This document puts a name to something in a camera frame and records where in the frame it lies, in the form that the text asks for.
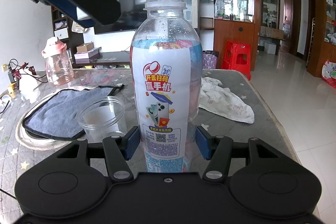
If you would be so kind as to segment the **clear labelled drink bottle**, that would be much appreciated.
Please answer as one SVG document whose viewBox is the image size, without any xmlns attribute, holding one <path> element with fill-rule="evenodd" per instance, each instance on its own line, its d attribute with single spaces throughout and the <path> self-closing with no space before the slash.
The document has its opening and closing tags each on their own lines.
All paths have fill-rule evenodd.
<svg viewBox="0 0 336 224">
<path fill-rule="evenodd" d="M 149 172 L 187 172 L 193 158 L 202 45 L 185 0 L 146 0 L 130 61 L 141 143 Z"/>
</svg>

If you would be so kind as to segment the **white tote bag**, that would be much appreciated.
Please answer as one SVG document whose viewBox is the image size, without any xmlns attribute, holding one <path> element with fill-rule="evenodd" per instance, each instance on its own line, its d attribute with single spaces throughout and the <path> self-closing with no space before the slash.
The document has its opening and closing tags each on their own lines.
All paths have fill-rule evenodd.
<svg viewBox="0 0 336 224">
<path fill-rule="evenodd" d="M 84 34 L 89 30 L 89 28 L 84 28 L 82 27 L 80 24 L 78 24 L 77 22 L 73 21 L 72 22 L 72 27 L 71 27 L 71 31 L 73 33 L 77 33 L 77 34 Z"/>
</svg>

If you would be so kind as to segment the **stacked boxes on stand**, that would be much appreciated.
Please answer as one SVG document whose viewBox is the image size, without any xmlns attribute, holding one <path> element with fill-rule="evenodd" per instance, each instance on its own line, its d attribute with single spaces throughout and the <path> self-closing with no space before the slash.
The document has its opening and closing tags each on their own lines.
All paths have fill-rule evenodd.
<svg viewBox="0 0 336 224">
<path fill-rule="evenodd" d="M 95 47 L 93 42 L 77 46 L 76 53 L 74 54 L 75 63 L 88 63 L 91 59 L 98 58 L 100 50 L 101 47 Z"/>
</svg>

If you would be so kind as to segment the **clear plastic cup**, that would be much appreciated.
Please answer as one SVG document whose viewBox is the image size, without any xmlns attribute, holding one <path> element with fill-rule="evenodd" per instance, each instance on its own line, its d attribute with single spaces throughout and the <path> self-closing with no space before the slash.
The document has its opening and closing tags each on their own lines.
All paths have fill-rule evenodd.
<svg viewBox="0 0 336 224">
<path fill-rule="evenodd" d="M 125 105 L 114 96 L 85 105 L 76 114 L 76 119 L 90 143 L 102 142 L 107 137 L 122 137 L 127 133 Z"/>
</svg>

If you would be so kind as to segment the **black flat television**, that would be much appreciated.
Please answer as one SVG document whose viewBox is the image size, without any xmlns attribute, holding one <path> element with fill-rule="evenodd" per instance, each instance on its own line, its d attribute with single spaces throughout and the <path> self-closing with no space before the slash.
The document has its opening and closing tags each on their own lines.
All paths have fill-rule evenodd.
<svg viewBox="0 0 336 224">
<path fill-rule="evenodd" d="M 114 24 L 96 25 L 94 33 L 107 34 L 111 32 L 137 30 L 147 19 L 147 12 L 144 10 L 146 0 L 118 0 L 121 6 L 121 15 Z"/>
</svg>

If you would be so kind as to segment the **white crumpled towel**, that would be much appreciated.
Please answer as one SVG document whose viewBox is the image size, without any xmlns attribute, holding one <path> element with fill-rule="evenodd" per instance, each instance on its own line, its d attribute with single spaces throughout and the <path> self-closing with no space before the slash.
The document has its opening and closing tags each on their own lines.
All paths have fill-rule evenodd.
<svg viewBox="0 0 336 224">
<path fill-rule="evenodd" d="M 236 122 L 253 124 L 255 114 L 251 106 L 229 88 L 222 87 L 222 82 L 210 77 L 202 78 L 199 107 L 218 116 Z"/>
</svg>

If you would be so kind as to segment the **pink lidded clear jug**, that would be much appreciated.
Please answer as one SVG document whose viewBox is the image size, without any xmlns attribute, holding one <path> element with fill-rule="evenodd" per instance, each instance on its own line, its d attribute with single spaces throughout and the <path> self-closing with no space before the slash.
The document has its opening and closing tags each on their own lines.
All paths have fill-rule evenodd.
<svg viewBox="0 0 336 224">
<path fill-rule="evenodd" d="M 74 78 L 74 71 L 67 53 L 67 45 L 59 38 L 52 37 L 46 42 L 42 57 L 45 60 L 46 75 L 49 83 L 65 85 Z"/>
</svg>

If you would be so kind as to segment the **blue cloth black trim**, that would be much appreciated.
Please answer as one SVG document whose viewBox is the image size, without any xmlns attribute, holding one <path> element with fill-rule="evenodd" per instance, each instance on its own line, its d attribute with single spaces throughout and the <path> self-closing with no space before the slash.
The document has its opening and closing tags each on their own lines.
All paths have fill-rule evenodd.
<svg viewBox="0 0 336 224">
<path fill-rule="evenodd" d="M 119 86 L 98 86 L 83 90 L 63 89 L 50 97 L 23 121 L 23 128 L 41 138 L 72 141 L 84 135 L 83 128 L 76 120 L 77 112 L 86 104 L 106 96 L 112 96 Z"/>
</svg>

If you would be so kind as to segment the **purple patterned bin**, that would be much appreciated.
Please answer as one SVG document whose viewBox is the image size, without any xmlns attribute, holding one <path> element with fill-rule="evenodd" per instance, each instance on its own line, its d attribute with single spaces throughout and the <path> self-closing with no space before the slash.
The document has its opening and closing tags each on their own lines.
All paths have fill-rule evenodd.
<svg viewBox="0 0 336 224">
<path fill-rule="evenodd" d="M 203 51 L 203 69 L 215 69 L 218 56 L 218 51 Z"/>
</svg>

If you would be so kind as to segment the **red plastic stool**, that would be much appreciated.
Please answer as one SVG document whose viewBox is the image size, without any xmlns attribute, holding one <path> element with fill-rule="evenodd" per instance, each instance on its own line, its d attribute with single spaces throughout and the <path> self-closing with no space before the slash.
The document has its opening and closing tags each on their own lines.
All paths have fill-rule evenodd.
<svg viewBox="0 0 336 224">
<path fill-rule="evenodd" d="M 251 46 L 227 41 L 221 69 L 234 70 L 251 79 Z"/>
</svg>

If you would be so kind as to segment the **colourful baby play mat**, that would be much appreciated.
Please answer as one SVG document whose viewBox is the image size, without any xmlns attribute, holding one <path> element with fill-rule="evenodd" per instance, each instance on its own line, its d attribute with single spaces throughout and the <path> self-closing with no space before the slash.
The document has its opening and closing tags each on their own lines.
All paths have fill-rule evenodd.
<svg viewBox="0 0 336 224">
<path fill-rule="evenodd" d="M 333 88 L 336 88 L 336 63 L 325 61 L 322 66 L 322 78 Z"/>
</svg>

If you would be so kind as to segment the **dark wall shelf unit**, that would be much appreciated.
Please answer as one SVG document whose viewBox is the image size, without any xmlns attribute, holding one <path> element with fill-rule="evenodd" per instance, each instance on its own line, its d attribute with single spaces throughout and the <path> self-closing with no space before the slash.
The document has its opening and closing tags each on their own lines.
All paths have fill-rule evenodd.
<svg viewBox="0 0 336 224">
<path fill-rule="evenodd" d="M 75 37 L 71 30 L 72 20 L 54 6 L 51 6 L 51 19 L 54 36 L 67 45 L 71 54 L 70 58 L 73 59 L 76 46 Z"/>
</svg>

